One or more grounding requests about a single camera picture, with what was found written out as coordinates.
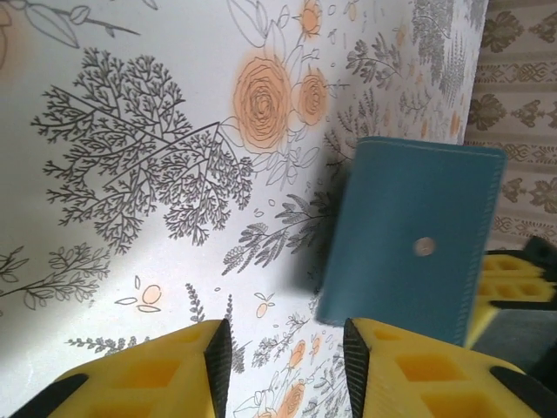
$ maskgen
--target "blue leather wallet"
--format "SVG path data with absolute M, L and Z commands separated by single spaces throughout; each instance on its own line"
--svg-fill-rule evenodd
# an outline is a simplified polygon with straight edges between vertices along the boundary
M 463 345 L 505 164 L 493 148 L 361 139 L 317 319 Z

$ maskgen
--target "beige damask wallpaper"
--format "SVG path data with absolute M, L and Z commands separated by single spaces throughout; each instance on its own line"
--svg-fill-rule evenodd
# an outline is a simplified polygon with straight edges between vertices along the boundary
M 490 249 L 557 244 L 557 1 L 490 1 L 465 143 L 507 152 Z

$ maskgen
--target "patterned wallpaper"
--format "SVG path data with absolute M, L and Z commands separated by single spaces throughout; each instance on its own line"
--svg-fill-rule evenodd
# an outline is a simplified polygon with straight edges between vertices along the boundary
M 490 247 L 557 244 L 557 3 L 488 5 L 466 144 L 509 158 Z
M 1 2 L 0 416 L 223 317 L 229 416 L 350 416 L 313 320 L 339 185 L 357 137 L 463 141 L 485 8 Z

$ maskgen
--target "wallet stitching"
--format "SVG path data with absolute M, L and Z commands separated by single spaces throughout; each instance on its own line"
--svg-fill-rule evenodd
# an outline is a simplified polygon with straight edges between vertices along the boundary
M 503 171 L 503 167 L 504 167 L 504 162 L 505 159 L 502 156 L 499 155 L 493 155 L 493 154 L 483 154 L 480 152 L 469 152 L 469 151 L 461 151 L 461 150 L 442 150 L 439 148 L 434 148 L 431 146 L 427 146 L 427 145 L 412 145 L 412 144 L 394 144 L 392 142 L 387 142 L 387 141 L 376 141 L 376 140 L 369 140 L 369 141 L 361 141 L 361 144 L 383 144 L 383 145 L 389 145 L 389 146 L 401 146 L 401 147 L 406 147 L 406 148 L 418 148 L 420 150 L 429 150 L 429 151 L 435 151 L 435 152 L 457 152 L 460 154 L 472 154 L 475 155 L 477 157 L 489 157 L 489 158 L 495 158 L 498 159 L 499 162 L 498 164 L 495 166 L 495 171 L 493 172 L 493 176 L 492 176 L 492 180 L 491 180 L 491 185 L 489 186 L 489 191 L 487 194 L 487 202 L 486 202 L 486 207 L 484 209 L 484 214 L 483 214 L 483 218 L 480 222 L 480 227 L 478 228 L 478 234 L 476 236 L 476 243 L 474 245 L 474 249 L 472 252 L 472 257 L 470 257 L 470 264 L 468 266 L 468 273 L 466 276 L 466 283 L 464 285 L 464 289 L 463 289 L 463 294 L 462 294 L 462 300 L 460 302 L 460 310 L 459 310 L 459 315 L 457 316 L 457 322 L 456 322 L 456 327 L 455 327 L 455 332 L 454 332 L 454 337 L 453 337 L 453 343 L 460 345 L 462 343 L 462 341 L 465 338 L 464 333 L 466 332 L 466 326 L 467 323 L 470 319 L 470 311 L 472 309 L 472 298 L 473 298 L 473 293 L 474 290 L 476 288 L 476 281 L 477 281 L 477 276 L 478 276 L 478 272 L 477 270 L 474 269 L 474 266 L 478 265 L 479 259 L 481 259 L 481 256 L 484 252 L 484 248 L 481 245 L 481 242 L 483 239 L 481 239 L 482 237 L 484 237 L 487 233 L 487 230 L 489 229 L 489 226 L 491 225 L 491 214 L 493 212 L 493 206 L 495 204 L 495 201 L 497 199 L 498 196 L 498 190 L 500 187 L 500 175 L 501 172 Z

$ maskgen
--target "wallet snap button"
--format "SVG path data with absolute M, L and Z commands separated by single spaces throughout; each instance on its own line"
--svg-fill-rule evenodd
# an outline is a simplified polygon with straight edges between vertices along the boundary
M 418 239 L 414 242 L 414 252 L 419 257 L 426 257 L 432 255 L 435 251 L 435 241 L 429 237 Z

